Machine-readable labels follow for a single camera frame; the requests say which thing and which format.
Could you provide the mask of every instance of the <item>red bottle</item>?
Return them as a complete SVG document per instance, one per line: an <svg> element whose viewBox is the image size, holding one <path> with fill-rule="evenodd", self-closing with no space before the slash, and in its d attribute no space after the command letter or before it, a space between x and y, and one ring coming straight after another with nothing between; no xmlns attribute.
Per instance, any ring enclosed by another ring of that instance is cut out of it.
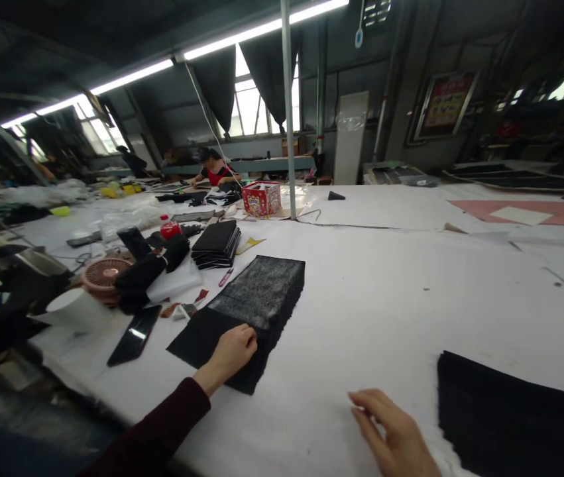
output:
<svg viewBox="0 0 564 477"><path fill-rule="evenodd" d="M169 221L168 215L161 215L160 218L164 221L164 223L160 227L160 235L162 235L162 238L169 240L174 235L182 233L178 222Z"/></svg>

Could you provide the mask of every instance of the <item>maroon sleeve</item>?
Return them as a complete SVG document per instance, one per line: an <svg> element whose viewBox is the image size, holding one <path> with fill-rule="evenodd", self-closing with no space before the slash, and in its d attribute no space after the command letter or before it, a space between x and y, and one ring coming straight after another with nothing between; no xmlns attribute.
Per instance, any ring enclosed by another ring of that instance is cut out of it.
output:
<svg viewBox="0 0 564 477"><path fill-rule="evenodd" d="M211 409L206 393L193 378L145 418L122 434L80 476L161 475L187 434Z"/></svg>

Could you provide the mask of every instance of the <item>cardboard box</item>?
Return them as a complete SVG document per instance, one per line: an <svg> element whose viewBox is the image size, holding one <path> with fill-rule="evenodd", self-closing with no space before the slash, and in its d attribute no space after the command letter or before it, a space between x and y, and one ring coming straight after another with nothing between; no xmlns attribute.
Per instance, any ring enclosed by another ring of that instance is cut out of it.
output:
<svg viewBox="0 0 564 477"><path fill-rule="evenodd" d="M293 154L303 156L306 153L306 136L293 138ZM288 157L288 141L282 138L282 157Z"/></svg>
<svg viewBox="0 0 564 477"><path fill-rule="evenodd" d="M280 185L257 181L242 187L244 212L253 217L269 218L282 208Z"/></svg>

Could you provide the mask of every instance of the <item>woman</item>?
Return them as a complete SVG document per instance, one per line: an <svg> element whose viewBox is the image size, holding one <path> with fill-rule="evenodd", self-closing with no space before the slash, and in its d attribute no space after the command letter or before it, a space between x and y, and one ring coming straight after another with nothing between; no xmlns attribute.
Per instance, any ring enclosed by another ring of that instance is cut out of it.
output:
<svg viewBox="0 0 564 477"><path fill-rule="evenodd" d="M156 409L121 435L80 476L159 476L187 434L211 409L209 398L257 351L244 324L220 337L213 356ZM384 477L441 477L416 422L379 390L349 394L361 435ZM383 427L385 437L377 429Z"/></svg>
<svg viewBox="0 0 564 477"><path fill-rule="evenodd" d="M198 182L208 179L213 187L226 184L232 181L241 181L242 177L224 162L215 149L201 148L200 162L203 169L191 180L191 185L195 186Z"/></svg>

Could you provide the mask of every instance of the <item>black triangle piece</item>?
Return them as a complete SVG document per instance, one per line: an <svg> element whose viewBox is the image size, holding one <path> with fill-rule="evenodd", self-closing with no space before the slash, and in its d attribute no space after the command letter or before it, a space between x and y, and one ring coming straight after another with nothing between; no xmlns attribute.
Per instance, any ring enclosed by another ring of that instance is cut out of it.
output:
<svg viewBox="0 0 564 477"><path fill-rule="evenodd" d="M346 200L346 198L337 192L330 191L328 194L328 200Z"/></svg>

